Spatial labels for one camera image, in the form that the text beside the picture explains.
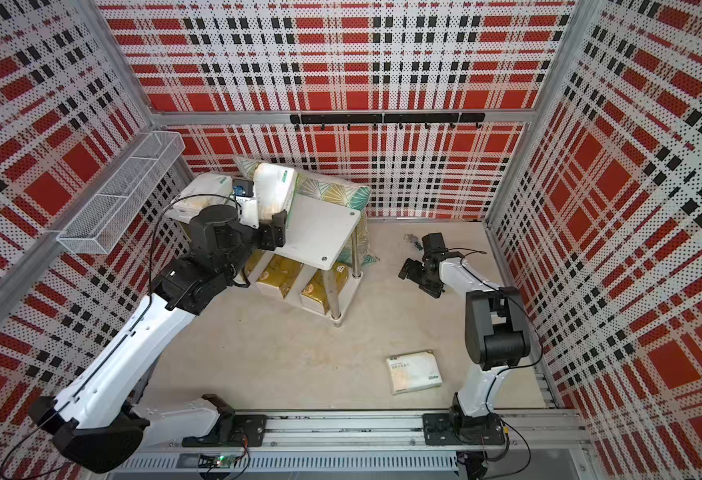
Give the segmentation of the gold tissue pack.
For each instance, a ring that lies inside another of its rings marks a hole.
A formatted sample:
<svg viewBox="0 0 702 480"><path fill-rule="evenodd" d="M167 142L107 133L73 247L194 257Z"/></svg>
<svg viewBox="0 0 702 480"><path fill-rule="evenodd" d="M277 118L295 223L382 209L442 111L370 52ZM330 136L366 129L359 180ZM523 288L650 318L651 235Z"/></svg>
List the gold tissue pack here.
<svg viewBox="0 0 702 480"><path fill-rule="evenodd" d="M263 250L255 250L248 260L246 261L244 267L243 267L243 275L247 278L250 278L252 275L252 272L255 270L255 267L258 265L260 260L262 259L264 255Z"/></svg>
<svg viewBox="0 0 702 480"><path fill-rule="evenodd" d="M332 273L338 292L341 292L349 278L349 267L340 262L333 266ZM300 294L301 305L318 314L330 310L327 291L324 285L323 270L317 270Z"/></svg>
<svg viewBox="0 0 702 480"><path fill-rule="evenodd" d="M302 267L300 262L274 255L258 278L256 288L262 295L285 299Z"/></svg>

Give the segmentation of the white tissue pack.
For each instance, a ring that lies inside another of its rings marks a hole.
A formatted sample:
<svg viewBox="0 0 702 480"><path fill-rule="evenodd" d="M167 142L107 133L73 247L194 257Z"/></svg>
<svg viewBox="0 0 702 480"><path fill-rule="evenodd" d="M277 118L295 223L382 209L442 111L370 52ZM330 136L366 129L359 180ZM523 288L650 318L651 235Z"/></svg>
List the white tissue pack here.
<svg viewBox="0 0 702 480"><path fill-rule="evenodd" d="M276 214L290 213L298 174L295 169L282 165L260 163L253 174L258 217L271 222Z"/></svg>
<svg viewBox="0 0 702 480"><path fill-rule="evenodd" d="M390 356L386 359L386 368L393 395L437 388L443 383L431 350Z"/></svg>
<svg viewBox="0 0 702 480"><path fill-rule="evenodd" d="M219 173L203 173L197 176L180 194L165 216L188 224L203 209L215 204L224 204L233 190L233 179Z"/></svg>

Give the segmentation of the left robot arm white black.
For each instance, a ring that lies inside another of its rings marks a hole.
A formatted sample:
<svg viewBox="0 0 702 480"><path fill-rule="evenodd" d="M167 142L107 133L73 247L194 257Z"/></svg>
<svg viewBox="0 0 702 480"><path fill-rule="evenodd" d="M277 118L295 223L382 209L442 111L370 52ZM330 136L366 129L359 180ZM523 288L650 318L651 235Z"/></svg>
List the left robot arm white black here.
<svg viewBox="0 0 702 480"><path fill-rule="evenodd" d="M140 447L183 439L214 445L231 437L234 409L215 394L179 407L137 407L128 397L174 337L229 287L247 288L245 264L257 250L285 243L288 213L257 228L240 222L233 202L215 204L189 222L191 250L170 261L116 338L55 397L29 408L37 427L67 460L106 473Z"/></svg>

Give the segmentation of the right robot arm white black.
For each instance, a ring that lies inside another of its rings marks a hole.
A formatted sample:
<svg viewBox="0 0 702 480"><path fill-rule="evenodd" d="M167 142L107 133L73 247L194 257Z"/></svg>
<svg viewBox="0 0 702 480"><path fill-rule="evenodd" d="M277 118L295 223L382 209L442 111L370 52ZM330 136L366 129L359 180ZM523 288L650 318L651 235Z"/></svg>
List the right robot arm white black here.
<svg viewBox="0 0 702 480"><path fill-rule="evenodd" d="M472 365L447 413L425 414L428 446L506 446L506 427L494 412L506 376L530 354L527 317L517 304L519 292L500 286L453 256L441 261L407 259L399 277L437 298L449 288L464 300L464 343Z"/></svg>

